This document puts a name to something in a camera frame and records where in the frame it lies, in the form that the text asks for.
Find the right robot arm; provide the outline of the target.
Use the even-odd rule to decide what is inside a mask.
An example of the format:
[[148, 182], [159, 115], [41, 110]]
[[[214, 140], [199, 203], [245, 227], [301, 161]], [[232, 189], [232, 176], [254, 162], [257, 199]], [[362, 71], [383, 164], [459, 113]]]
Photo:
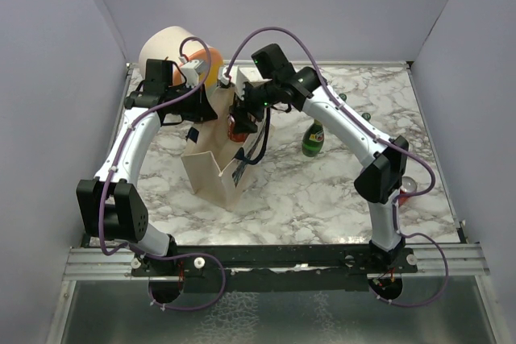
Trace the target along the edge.
[[370, 262], [380, 272], [396, 267], [405, 239], [397, 232], [394, 198], [400, 194], [406, 170], [405, 138], [395, 139], [374, 128], [329, 86], [315, 68], [296, 70], [278, 44], [252, 54], [265, 82], [253, 86], [230, 67], [220, 69], [218, 83], [235, 91], [231, 115], [235, 132], [251, 134], [264, 112], [283, 103], [312, 117], [335, 135], [358, 159], [362, 170], [354, 187], [367, 203], [372, 223]]

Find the beige canvas tote bag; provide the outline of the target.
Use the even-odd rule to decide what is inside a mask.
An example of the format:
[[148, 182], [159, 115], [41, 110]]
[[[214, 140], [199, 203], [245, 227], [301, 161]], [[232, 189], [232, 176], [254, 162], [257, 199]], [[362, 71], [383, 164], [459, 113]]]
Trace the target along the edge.
[[181, 156], [193, 193], [214, 205], [232, 210], [244, 191], [254, 166], [236, 159], [239, 151], [254, 160], [264, 142], [265, 122], [257, 124], [258, 131], [243, 142], [230, 138], [230, 106], [235, 92], [211, 86], [207, 100], [218, 118], [193, 124], [186, 137], [185, 150]]

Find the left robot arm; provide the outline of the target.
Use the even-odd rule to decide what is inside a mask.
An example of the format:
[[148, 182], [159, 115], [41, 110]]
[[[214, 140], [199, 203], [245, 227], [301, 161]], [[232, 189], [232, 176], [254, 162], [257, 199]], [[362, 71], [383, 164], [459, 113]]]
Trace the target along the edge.
[[137, 191], [140, 169], [167, 115], [191, 122], [218, 117], [206, 95], [211, 61], [180, 59], [182, 65], [147, 60], [145, 78], [124, 100], [122, 127], [105, 163], [76, 189], [85, 232], [101, 243], [116, 241], [151, 256], [150, 265], [163, 276], [177, 268], [175, 241], [148, 220]]

